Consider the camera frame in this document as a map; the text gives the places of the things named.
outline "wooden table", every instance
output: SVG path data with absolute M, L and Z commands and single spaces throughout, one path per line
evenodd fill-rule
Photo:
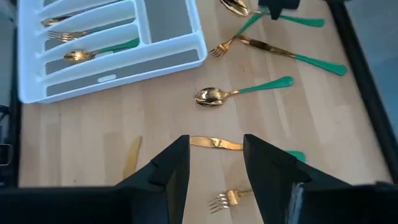
M 246 19 L 215 0 L 197 1 L 206 43 L 228 40 Z M 256 1 L 249 5 L 254 8 Z M 327 5 L 302 0 L 303 17 L 324 17 L 324 28 L 263 18 L 246 34 L 291 51 L 348 64 Z M 193 101 L 201 88 L 235 90 L 284 75 L 292 88 L 234 96 L 220 108 Z M 143 136 L 138 167 L 182 134 L 242 142 L 252 133 L 282 148 L 303 151 L 308 164 L 352 184 L 389 181 L 351 71 L 339 77 L 238 42 L 203 66 L 49 105 L 24 105 L 20 184 L 113 185 L 127 150 Z M 207 201 L 229 189 L 248 189 L 240 152 L 191 147 L 184 223 L 262 223 L 254 197 L 210 215 Z

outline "wooden tabletop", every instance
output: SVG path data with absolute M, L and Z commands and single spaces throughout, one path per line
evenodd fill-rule
M 252 0 L 249 7 L 255 8 Z M 219 1 L 197 1 L 208 49 L 228 40 L 246 21 Z M 265 17 L 245 34 L 298 54 L 348 64 L 325 2 L 302 0 L 302 17 L 327 18 L 306 27 Z M 196 91 L 237 90 L 284 75 L 295 85 L 230 98 L 202 108 Z M 21 187 L 114 185 L 122 180 L 127 150 L 142 135 L 138 167 L 182 134 L 242 142 L 252 133 L 281 149 L 303 151 L 308 164 L 352 184 L 390 181 L 353 74 L 324 72 L 290 58 L 235 42 L 221 58 L 199 67 L 49 105 L 24 105 Z M 184 223 L 262 223 L 253 196 L 210 215 L 207 201 L 250 184 L 241 152 L 191 147 Z

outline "knife blade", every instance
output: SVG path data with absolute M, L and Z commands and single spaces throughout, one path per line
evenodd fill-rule
M 243 150 L 243 144 L 205 136 L 192 136 L 190 138 L 190 144 L 215 149 Z
M 126 165 L 123 169 L 123 179 L 131 176 L 136 171 L 138 152 L 141 146 L 142 136 L 138 136 L 132 142 L 126 160 Z

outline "green-handled spoon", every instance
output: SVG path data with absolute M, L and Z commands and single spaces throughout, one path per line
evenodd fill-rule
M 231 12 L 233 12 L 237 16 L 247 17 L 250 14 L 261 14 L 263 16 L 269 16 L 269 10 L 266 7 L 260 8 L 260 11 L 250 11 L 248 9 L 247 4 L 242 0 L 220 0 L 221 3 Z M 309 19 L 309 18 L 300 18 L 293 16 L 285 16 L 280 15 L 281 19 L 285 19 L 288 21 L 296 22 L 299 24 L 303 24 L 311 27 L 323 27 L 325 25 L 324 19 Z
M 85 50 L 74 50 L 72 52 L 65 54 L 63 58 L 71 63 L 82 63 L 95 58 L 95 55 L 98 54 L 115 51 L 115 50 L 130 49 L 133 47 L 137 47 L 138 45 L 139 45 L 139 38 L 135 38 L 130 40 L 129 42 L 114 45 L 111 47 L 105 47 L 103 49 L 94 52 L 87 52 Z
M 259 40 L 254 40 L 249 37 L 245 37 L 243 35 L 239 35 L 236 38 L 239 39 L 240 42 L 249 45 L 251 47 L 255 47 L 260 50 L 264 50 L 266 52 L 272 53 L 272 54 L 277 54 L 277 55 L 282 55 L 290 58 L 294 58 L 297 60 L 300 60 L 302 62 L 307 62 L 311 65 L 314 65 L 318 68 L 322 68 L 326 71 L 332 72 L 336 75 L 343 76 L 347 73 L 347 67 L 345 65 L 340 65 L 337 63 L 333 62 L 326 62 L 323 60 L 315 59 L 315 58 L 310 58 L 305 55 L 300 55 L 300 54 L 294 54 L 292 52 L 289 52 L 284 49 L 280 49 L 278 47 L 274 47 L 272 45 L 269 45 L 265 42 L 259 41 Z
M 226 101 L 228 97 L 236 95 L 238 93 L 247 93 L 250 91 L 258 91 L 258 90 L 270 90 L 275 88 L 285 88 L 285 87 L 290 87 L 293 84 L 294 84 L 293 77 L 285 76 L 269 83 L 265 83 L 258 86 L 252 86 L 249 88 L 244 88 L 241 90 L 230 91 L 230 92 L 225 92 L 215 87 L 208 87 L 196 93 L 195 102 L 201 106 L 206 106 L 206 107 L 220 106 Z

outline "white cutlery tray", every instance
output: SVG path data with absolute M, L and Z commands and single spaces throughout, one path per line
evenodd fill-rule
M 51 103 L 200 66 L 207 49 L 195 0 L 19 0 L 19 98 Z M 72 16 L 50 27 L 41 21 Z M 61 43 L 47 31 L 101 27 Z M 140 44 L 72 65 L 63 56 L 138 38 Z

